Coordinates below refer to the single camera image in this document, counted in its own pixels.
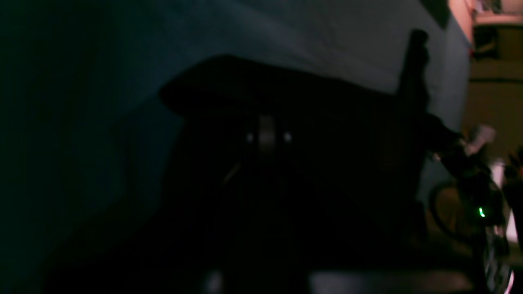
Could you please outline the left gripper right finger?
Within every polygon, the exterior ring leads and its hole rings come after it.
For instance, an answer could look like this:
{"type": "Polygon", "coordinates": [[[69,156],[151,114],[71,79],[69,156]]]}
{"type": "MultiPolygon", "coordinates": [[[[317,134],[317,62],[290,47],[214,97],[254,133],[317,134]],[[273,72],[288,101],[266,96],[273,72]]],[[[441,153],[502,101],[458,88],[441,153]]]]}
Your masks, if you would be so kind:
{"type": "Polygon", "coordinates": [[[296,250],[286,294],[472,294],[474,266],[436,229],[438,216],[370,187],[317,182],[291,158],[291,134],[266,119],[267,198],[296,250]]]}

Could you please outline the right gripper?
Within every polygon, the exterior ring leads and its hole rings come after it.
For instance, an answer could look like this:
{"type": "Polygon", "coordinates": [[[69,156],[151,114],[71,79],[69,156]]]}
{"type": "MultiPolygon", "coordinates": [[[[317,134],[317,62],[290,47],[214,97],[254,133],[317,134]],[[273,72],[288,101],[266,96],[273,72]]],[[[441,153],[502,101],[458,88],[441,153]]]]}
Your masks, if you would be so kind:
{"type": "Polygon", "coordinates": [[[433,126],[433,154],[454,178],[460,201],[474,226],[502,226],[506,221],[503,193],[482,156],[495,137],[496,130],[490,125],[477,125],[471,139],[445,125],[433,126]]]}

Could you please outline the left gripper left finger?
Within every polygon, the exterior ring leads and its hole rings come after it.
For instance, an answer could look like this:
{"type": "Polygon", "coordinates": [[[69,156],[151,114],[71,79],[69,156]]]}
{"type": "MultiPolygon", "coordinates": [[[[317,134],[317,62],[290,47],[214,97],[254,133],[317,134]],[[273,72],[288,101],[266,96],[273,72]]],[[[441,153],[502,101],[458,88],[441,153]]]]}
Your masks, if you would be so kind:
{"type": "Polygon", "coordinates": [[[184,123],[157,212],[87,261],[58,267],[44,294],[269,294],[270,119],[184,123]]]}

